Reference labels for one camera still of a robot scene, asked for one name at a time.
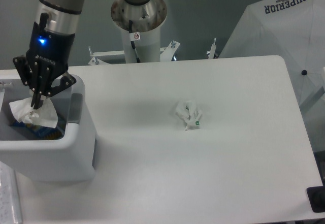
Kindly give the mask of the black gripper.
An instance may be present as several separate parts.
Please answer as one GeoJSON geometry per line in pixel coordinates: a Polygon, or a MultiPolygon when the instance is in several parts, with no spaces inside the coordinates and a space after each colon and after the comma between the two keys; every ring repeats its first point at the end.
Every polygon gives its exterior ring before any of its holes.
{"type": "Polygon", "coordinates": [[[13,58],[13,64],[20,76],[23,85],[28,86],[33,92],[31,107],[41,108],[43,100],[57,95],[74,85],[76,78],[70,75],[68,59],[74,42],[75,34],[62,35],[41,30],[38,23],[34,23],[29,50],[25,56],[13,58]],[[41,89],[38,92],[38,75],[41,89]],[[59,84],[52,87],[53,80],[62,75],[59,84]]]}

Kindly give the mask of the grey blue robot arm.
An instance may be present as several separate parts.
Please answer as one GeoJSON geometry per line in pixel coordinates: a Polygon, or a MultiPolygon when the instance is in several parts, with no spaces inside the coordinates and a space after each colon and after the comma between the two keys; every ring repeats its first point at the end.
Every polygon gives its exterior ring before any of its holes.
{"type": "MultiPolygon", "coordinates": [[[[32,92],[31,107],[76,83],[68,59],[85,0],[39,0],[29,49],[13,63],[32,92]]],[[[167,17],[164,0],[115,0],[111,18],[122,30],[128,63],[160,60],[160,28],[167,17]]]]}

